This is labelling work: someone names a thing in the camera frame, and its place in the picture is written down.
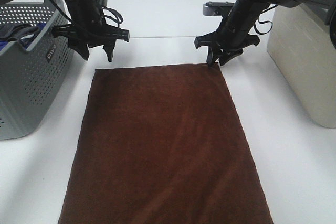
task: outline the black cable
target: black cable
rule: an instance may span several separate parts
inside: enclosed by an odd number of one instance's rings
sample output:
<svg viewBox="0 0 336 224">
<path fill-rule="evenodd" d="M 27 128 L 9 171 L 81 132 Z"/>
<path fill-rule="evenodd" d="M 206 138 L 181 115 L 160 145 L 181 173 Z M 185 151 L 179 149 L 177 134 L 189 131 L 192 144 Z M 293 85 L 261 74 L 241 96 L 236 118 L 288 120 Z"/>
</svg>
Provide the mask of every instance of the black cable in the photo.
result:
<svg viewBox="0 0 336 224">
<path fill-rule="evenodd" d="M 90 32 L 90 31 L 88 31 L 87 29 L 85 29 L 85 28 L 83 28 L 82 26 L 80 26 L 79 24 L 77 24 L 76 22 L 74 22 L 70 17 L 68 17 L 67 15 L 66 15 L 66 13 L 65 12 L 63 12 L 63 10 L 57 5 L 57 3 L 54 1 L 54 0 L 49 0 L 51 3 L 52 3 L 52 5 L 54 5 L 54 7 L 61 13 L 61 15 L 67 20 L 67 21 L 69 21 L 72 25 L 74 25 L 76 28 L 78 28 L 78 29 L 80 29 L 80 30 L 82 30 L 83 32 L 85 32 L 85 33 L 87 33 L 88 35 L 90 35 L 90 36 L 92 36 L 92 37 L 94 37 L 94 38 L 96 38 L 96 39 L 106 39 L 106 37 L 103 37 L 103 36 L 99 36 L 99 35 L 96 35 L 96 34 L 94 34 L 94 33 L 92 33 L 92 32 Z M 113 10 L 114 12 L 112 12 L 112 14 L 117 14 L 117 18 L 116 18 L 116 20 L 118 20 L 119 19 L 119 21 L 118 21 L 118 28 L 119 28 L 119 26 L 120 26 L 120 24 L 123 22 L 123 17 L 121 16 L 121 14 L 120 13 L 118 13 L 116 10 L 114 10 L 114 9 L 111 9 L 111 10 Z"/>
<path fill-rule="evenodd" d="M 117 10 L 112 9 L 112 8 L 107 8 L 105 6 L 103 6 L 103 10 L 109 11 L 114 16 L 114 18 L 113 18 L 109 15 L 104 15 L 105 18 L 108 18 L 108 19 L 112 20 L 113 22 L 117 23 L 118 28 L 124 22 L 124 18 L 121 16 L 121 14 Z"/>
<path fill-rule="evenodd" d="M 274 6 L 270 7 L 270 8 L 268 8 L 268 9 L 262 11 L 261 14 L 266 13 L 266 12 L 268 12 L 268 11 L 274 9 L 274 8 L 276 8 L 277 6 L 278 6 L 278 5 L 274 5 Z M 257 25 L 254 24 L 254 25 L 253 25 L 253 28 L 254 28 L 254 31 L 255 31 L 257 34 L 259 34 L 259 35 L 265 35 L 265 34 L 268 34 L 269 32 L 272 31 L 272 28 L 273 28 L 273 22 L 272 22 L 272 21 L 269 21 L 269 20 L 267 20 L 267 21 L 260 21 L 260 19 L 259 19 L 259 17 L 258 17 L 258 23 L 261 24 L 261 25 L 264 25 L 264 24 L 271 24 L 271 28 L 270 28 L 270 30 L 269 30 L 268 32 L 266 32 L 266 33 L 262 33 L 262 32 L 260 32 L 260 31 L 258 30 Z"/>
<path fill-rule="evenodd" d="M 263 11 L 261 12 L 261 14 L 266 13 L 266 12 L 268 12 L 268 11 L 270 11 L 270 10 L 276 8 L 276 7 L 278 7 L 278 5 L 274 5 L 274 6 L 268 8 L 268 9 L 266 9 L 266 10 L 263 10 Z"/>
</svg>

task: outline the perforated basket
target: perforated basket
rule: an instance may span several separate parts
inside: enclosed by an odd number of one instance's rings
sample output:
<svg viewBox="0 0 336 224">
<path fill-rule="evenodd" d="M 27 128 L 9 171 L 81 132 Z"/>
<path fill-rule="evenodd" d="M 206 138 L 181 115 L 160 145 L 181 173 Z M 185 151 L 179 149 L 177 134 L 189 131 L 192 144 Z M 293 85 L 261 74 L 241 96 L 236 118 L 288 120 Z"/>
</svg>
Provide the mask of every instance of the perforated basket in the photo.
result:
<svg viewBox="0 0 336 224">
<path fill-rule="evenodd" d="M 62 0 L 55 1 L 64 9 Z M 0 51 L 0 140 L 19 138 L 36 129 L 74 55 L 66 38 L 54 39 L 51 34 L 54 25 L 67 21 L 50 1 L 0 6 L 0 24 L 41 22 L 47 25 L 27 49 L 13 41 Z"/>
</svg>

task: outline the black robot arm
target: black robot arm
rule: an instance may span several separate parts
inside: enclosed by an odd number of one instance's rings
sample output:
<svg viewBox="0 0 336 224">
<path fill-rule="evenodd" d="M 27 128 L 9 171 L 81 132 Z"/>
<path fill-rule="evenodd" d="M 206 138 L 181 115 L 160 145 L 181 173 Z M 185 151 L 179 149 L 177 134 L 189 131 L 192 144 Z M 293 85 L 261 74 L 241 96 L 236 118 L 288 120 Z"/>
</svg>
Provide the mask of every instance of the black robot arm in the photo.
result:
<svg viewBox="0 0 336 224">
<path fill-rule="evenodd" d="M 260 14 L 270 4 L 295 7 L 300 3 L 318 5 L 328 9 L 325 23 L 336 27 L 334 24 L 336 22 L 332 22 L 336 0 L 237 0 L 235 4 L 210 2 L 205 6 L 205 15 L 222 15 L 222 22 L 215 32 L 197 37 L 194 44 L 196 48 L 208 47 L 207 64 L 209 66 L 212 66 L 217 59 L 221 65 L 224 65 L 241 55 L 243 48 L 259 44 L 258 36 L 248 33 Z"/>
<path fill-rule="evenodd" d="M 12 0 L 0 0 L 0 5 Z M 71 15 L 71 24 L 55 26 L 53 35 L 68 38 L 68 46 L 77 51 L 85 60 L 89 58 L 88 47 L 104 46 L 109 61 L 112 61 L 113 50 L 117 39 L 129 41 L 129 31 L 119 25 L 121 15 L 107 8 L 107 0 L 65 0 Z M 106 23 L 105 10 L 113 13 L 112 19 L 118 27 Z"/>
</svg>

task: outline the brown towel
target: brown towel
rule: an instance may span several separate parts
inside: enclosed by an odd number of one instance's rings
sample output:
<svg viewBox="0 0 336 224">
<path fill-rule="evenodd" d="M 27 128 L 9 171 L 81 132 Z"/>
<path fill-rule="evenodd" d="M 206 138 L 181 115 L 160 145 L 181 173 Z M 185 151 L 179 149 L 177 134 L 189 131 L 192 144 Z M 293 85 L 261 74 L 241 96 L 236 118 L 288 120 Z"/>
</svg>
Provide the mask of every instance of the brown towel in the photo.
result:
<svg viewBox="0 0 336 224">
<path fill-rule="evenodd" d="M 218 66 L 97 70 L 59 224 L 270 224 Z"/>
</svg>

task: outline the basket label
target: basket label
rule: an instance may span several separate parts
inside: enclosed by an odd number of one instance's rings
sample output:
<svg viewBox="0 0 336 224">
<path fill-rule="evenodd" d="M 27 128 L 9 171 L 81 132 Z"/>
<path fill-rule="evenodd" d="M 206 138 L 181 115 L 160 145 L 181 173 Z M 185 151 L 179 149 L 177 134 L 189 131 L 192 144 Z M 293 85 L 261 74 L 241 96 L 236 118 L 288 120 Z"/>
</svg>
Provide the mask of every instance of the basket label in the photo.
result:
<svg viewBox="0 0 336 224">
<path fill-rule="evenodd" d="M 46 59 L 47 59 L 47 62 L 50 63 L 55 52 L 56 52 L 56 49 L 57 49 L 57 46 L 56 46 L 56 43 L 54 42 L 53 45 L 50 47 L 48 53 L 46 54 Z"/>
</svg>

